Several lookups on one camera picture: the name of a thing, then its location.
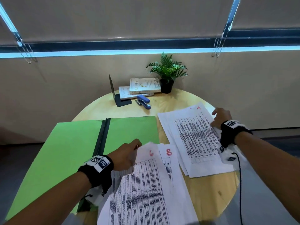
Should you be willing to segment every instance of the green fern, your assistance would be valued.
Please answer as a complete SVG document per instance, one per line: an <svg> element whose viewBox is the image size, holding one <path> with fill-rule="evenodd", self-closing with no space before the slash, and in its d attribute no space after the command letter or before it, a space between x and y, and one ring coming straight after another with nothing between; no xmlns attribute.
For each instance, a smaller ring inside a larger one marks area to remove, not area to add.
<svg viewBox="0 0 300 225"><path fill-rule="evenodd" d="M168 56L165 53L162 53L160 56L160 62L159 64L157 61L150 62L146 69L151 66L152 69L150 70L150 73L157 73L162 79L167 80L168 82L170 80L176 80L176 78L181 76L187 76L186 71L187 70L185 65L182 65L181 62L173 61L172 55Z"/></svg>

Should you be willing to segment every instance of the stack of books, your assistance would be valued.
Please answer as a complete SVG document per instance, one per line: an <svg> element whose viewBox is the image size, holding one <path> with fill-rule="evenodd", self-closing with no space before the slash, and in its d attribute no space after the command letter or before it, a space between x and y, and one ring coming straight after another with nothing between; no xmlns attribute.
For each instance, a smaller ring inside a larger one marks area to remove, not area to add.
<svg viewBox="0 0 300 225"><path fill-rule="evenodd" d="M119 87L121 100L134 99L140 94L152 96L157 92L161 92L158 78L131 78L129 86Z"/></svg>

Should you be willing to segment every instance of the hand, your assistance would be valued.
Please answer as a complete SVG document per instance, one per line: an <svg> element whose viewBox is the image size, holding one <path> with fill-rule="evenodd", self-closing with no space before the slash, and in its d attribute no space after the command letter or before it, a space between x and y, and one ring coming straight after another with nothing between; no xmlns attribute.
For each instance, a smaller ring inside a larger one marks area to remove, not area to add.
<svg viewBox="0 0 300 225"><path fill-rule="evenodd" d="M109 153L107 156L113 161L114 170L127 170L133 166L134 161L130 160L130 155L140 146L142 146L140 140L135 139L129 144L122 144L117 150Z"/></svg>
<svg viewBox="0 0 300 225"><path fill-rule="evenodd" d="M214 121L210 124L212 127L216 127L218 129L221 129L221 124L225 121L231 120L231 114L229 110L225 110L224 108L216 108L212 115L216 115L214 118Z"/></svg>

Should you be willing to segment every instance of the green folder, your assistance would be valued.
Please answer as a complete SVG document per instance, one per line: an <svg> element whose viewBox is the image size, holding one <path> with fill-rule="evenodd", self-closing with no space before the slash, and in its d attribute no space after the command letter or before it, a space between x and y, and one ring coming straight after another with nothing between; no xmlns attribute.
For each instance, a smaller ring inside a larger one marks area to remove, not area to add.
<svg viewBox="0 0 300 225"><path fill-rule="evenodd" d="M106 155L136 138L142 144L159 144L155 116L58 123L26 173L6 219L75 173L93 155Z"/></svg>

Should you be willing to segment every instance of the red handwritten number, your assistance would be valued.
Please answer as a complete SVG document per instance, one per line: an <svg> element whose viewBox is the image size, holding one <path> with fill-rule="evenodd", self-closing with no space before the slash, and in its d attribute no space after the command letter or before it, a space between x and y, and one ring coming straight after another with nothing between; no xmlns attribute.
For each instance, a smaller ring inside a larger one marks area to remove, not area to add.
<svg viewBox="0 0 300 225"><path fill-rule="evenodd" d="M172 155L171 149L167 149L167 155L168 155L168 156Z"/></svg>

